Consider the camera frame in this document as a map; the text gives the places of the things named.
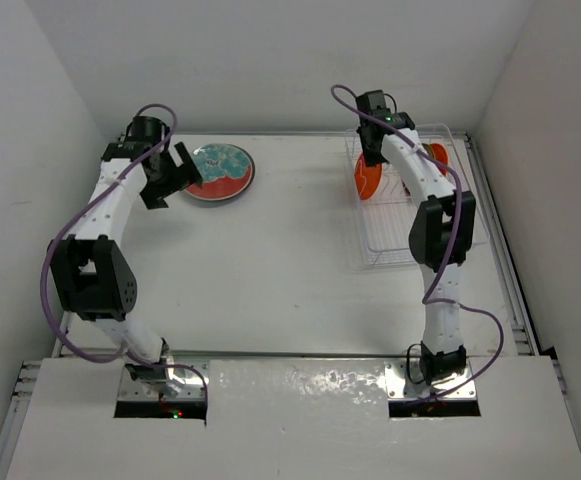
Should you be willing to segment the red and blue plate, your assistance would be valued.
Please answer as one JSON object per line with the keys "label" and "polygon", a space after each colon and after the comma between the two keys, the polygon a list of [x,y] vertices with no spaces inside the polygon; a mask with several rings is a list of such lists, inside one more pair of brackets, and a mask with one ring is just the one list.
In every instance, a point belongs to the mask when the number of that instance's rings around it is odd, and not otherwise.
{"label": "red and blue plate", "polygon": [[191,185],[185,192],[207,202],[234,199],[252,184],[256,166],[243,148],[227,143],[210,143],[195,149],[192,160],[202,177],[202,184]]}

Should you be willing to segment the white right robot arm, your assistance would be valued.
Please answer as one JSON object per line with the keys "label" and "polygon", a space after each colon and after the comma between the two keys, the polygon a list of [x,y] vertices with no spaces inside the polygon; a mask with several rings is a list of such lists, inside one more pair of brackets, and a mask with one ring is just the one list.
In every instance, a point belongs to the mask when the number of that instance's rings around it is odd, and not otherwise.
{"label": "white right robot arm", "polygon": [[357,134],[370,165],[387,163],[405,184],[417,208],[408,245],[424,282],[425,326],[420,342],[419,369],[427,385],[464,371],[467,353],[460,333],[460,267],[473,244],[476,199],[461,186],[451,167],[431,157],[410,117],[391,111],[384,92],[354,98],[344,85],[331,87],[332,97],[358,115]]}

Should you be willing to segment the orange plate yellow pattern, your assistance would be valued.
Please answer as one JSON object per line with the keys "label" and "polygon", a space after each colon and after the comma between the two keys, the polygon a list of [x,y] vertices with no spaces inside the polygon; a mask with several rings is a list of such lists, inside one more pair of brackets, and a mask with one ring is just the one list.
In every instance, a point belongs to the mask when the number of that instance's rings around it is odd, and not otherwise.
{"label": "orange plate yellow pattern", "polygon": [[426,143],[424,145],[426,151],[437,161],[443,165],[449,164],[449,156],[445,147],[440,143]]}

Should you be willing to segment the orange plate with white line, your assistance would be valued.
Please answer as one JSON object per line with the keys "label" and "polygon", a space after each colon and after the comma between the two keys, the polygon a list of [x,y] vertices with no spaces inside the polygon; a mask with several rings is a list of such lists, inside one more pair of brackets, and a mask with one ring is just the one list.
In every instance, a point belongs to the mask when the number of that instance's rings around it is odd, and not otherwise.
{"label": "orange plate with white line", "polygon": [[359,198],[369,200],[378,190],[383,175],[383,166],[368,165],[365,156],[361,153],[356,161],[354,181]]}

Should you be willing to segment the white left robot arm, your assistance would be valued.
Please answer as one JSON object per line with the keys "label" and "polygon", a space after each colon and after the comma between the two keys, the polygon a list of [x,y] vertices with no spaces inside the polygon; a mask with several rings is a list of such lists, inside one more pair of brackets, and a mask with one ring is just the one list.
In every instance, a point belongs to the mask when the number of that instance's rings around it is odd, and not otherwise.
{"label": "white left robot arm", "polygon": [[131,378],[164,392],[184,367],[174,366],[169,346],[134,317],[138,281],[121,243],[133,205],[164,209],[167,197],[203,178],[172,128],[139,111],[105,149],[99,177],[84,210],[52,242],[46,274],[62,308],[96,326],[128,358]]}

